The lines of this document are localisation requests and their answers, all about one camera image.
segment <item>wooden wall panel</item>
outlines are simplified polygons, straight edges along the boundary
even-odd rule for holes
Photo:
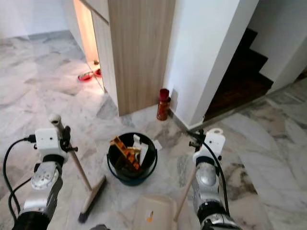
[[[94,11],[92,11],[97,50],[99,54],[100,69],[103,84],[115,105],[118,105],[117,89],[114,74],[114,62],[111,43],[110,27]]]
[[[109,22],[109,10],[107,0],[83,0],[86,1],[93,9],[95,9],[106,21]]]
[[[109,0],[119,115],[157,103],[175,0]]]

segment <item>stair step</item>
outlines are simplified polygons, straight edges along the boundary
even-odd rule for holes
[[[247,50],[231,60],[223,80],[233,80],[233,77],[245,77],[247,73],[257,73],[261,70],[268,58],[254,50]]]
[[[273,82],[260,73],[247,73],[245,78],[234,77],[221,82],[206,112],[205,120],[225,113],[265,95]]]
[[[249,28],[246,28],[241,41],[238,45],[237,50],[244,50],[244,49],[249,49],[249,47],[251,46],[251,44],[253,43],[253,41],[255,40],[256,36],[257,36],[257,32],[253,31]]]

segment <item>broom handle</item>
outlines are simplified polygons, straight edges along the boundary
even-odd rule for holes
[[[182,198],[181,198],[181,201],[180,201],[179,208],[177,209],[177,212],[176,212],[176,214],[175,214],[174,222],[177,222],[177,221],[178,221],[179,214],[180,214],[180,212],[181,212],[181,210],[182,210],[183,203],[184,203],[184,201],[185,201],[186,198],[187,198],[189,189],[190,189],[190,187],[191,187],[192,181],[193,181],[194,176],[195,176],[195,172],[196,172],[196,167],[193,168],[193,170],[192,170],[192,172],[191,172],[191,174],[190,174],[188,183],[187,183],[187,185],[186,185],[186,189],[185,189],[184,194],[183,194],[183,196],[182,196]]]
[[[50,115],[49,117],[49,121],[53,124],[53,126],[58,130],[58,133],[59,135],[62,134],[63,130],[64,130],[64,126],[62,124],[62,121],[61,121],[61,116],[60,115],[57,115],[57,114],[52,114]],[[72,159],[73,159],[73,162],[76,164],[77,166],[77,169],[79,171],[79,173],[81,174],[81,177],[86,185],[86,187],[88,188],[88,190],[92,190],[92,187],[90,185],[90,182],[88,181],[86,175],[85,175],[85,172],[80,164],[80,161],[75,153],[75,151],[70,151],[69,152],[72,156]]]

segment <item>black cable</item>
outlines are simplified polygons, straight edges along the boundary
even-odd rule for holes
[[[7,174],[6,174],[6,162],[7,162],[9,153],[12,150],[12,148],[14,147],[14,145],[19,143],[19,142],[21,142],[21,141],[29,141],[31,143],[35,143],[36,142],[35,134],[31,134],[28,137],[20,139],[20,140],[17,140],[14,143],[11,144],[11,146],[8,148],[8,150],[5,153],[4,160],[3,160],[3,168],[2,168],[4,181],[5,181],[7,187],[9,189],[9,191],[10,191],[10,196],[12,196],[12,198],[14,199],[14,202],[15,202],[15,205],[17,207],[17,212],[18,213],[20,212],[20,206],[19,206],[19,202],[17,200],[17,197],[15,196],[15,193],[14,193],[14,191],[12,189],[12,186],[11,186],[11,184],[9,182],[9,179],[7,177]],[[15,222],[17,220],[17,218],[16,218],[16,215],[15,215],[14,210],[12,208],[12,202],[11,202],[12,198],[8,201],[8,205],[9,205],[10,213],[13,216],[13,219],[14,219],[14,222]]]
[[[227,189],[226,189],[226,180],[225,180],[225,177],[224,177],[224,173],[223,173],[223,170],[221,168],[221,165],[218,161],[218,159],[216,158],[215,154],[213,153],[213,151],[211,150],[211,148],[205,143],[203,142],[203,145],[207,148],[207,150],[209,150],[209,152],[211,153],[211,155],[213,156],[216,164],[217,164],[217,167],[221,173],[221,178],[222,178],[222,183],[223,183],[223,193],[224,193],[224,202],[225,202],[225,209],[226,209],[226,213],[230,216],[230,213],[229,213],[229,207],[228,207],[228,198],[227,198]]]
[[[13,193],[11,193],[10,196],[9,196],[9,200],[8,200],[8,201],[9,201],[9,204],[12,205],[12,197],[13,197],[13,195],[15,195],[16,191],[17,191],[18,189],[20,189],[22,186],[24,186],[26,183],[28,183],[30,180],[31,180],[31,177],[30,177],[29,179],[27,179],[26,181],[22,182],[20,185],[18,185],[18,186],[13,190]]]
[[[6,174],[6,161],[7,161],[7,159],[8,159],[9,153],[10,153],[11,149],[13,148],[13,146],[14,146],[15,144],[21,142],[21,141],[26,141],[26,140],[27,140],[27,138],[23,138],[23,139],[20,139],[20,140],[15,141],[14,143],[11,144],[11,146],[8,148],[8,150],[6,151],[6,154],[5,154],[5,156],[4,156],[3,168],[2,168],[4,181],[5,181],[6,185],[7,185],[7,187],[8,187],[8,189],[9,189],[10,193],[12,194],[12,197],[13,197],[14,202],[15,202],[15,204],[16,204],[17,212],[18,212],[18,213],[20,212],[20,206],[19,206],[17,197],[16,197],[15,194],[13,193],[12,186],[11,186],[11,184],[10,184],[10,182],[9,182],[9,179],[8,179],[8,177],[7,177],[7,174]],[[10,202],[9,202],[9,209],[10,209],[10,212],[11,212],[11,214],[12,214],[12,216],[13,216],[13,218],[14,218],[14,222],[15,222],[15,221],[17,220],[17,218],[16,218],[16,216],[15,216],[15,213],[14,213],[14,211],[13,211],[13,208],[12,208],[12,205],[11,205]]]

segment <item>black bucket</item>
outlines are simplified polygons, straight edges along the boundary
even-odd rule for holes
[[[134,134],[140,137],[141,143],[148,145],[148,150],[144,158],[144,161],[141,165],[141,170],[138,170],[138,172],[131,172],[125,168],[120,168],[120,169],[116,168],[116,162],[118,158],[122,156],[122,153],[118,150],[118,148],[115,145],[110,146],[109,152],[106,156],[107,164],[109,166],[111,173],[117,179],[119,179],[123,184],[128,186],[136,186],[143,183],[147,179],[147,177],[149,177],[153,173],[158,161],[157,149],[155,148],[153,142],[145,135],[141,133],[125,133],[123,135],[120,135],[119,138],[125,144],[125,146],[129,147],[133,145]],[[110,163],[115,168],[116,173],[114,173],[114,171],[112,170]]]

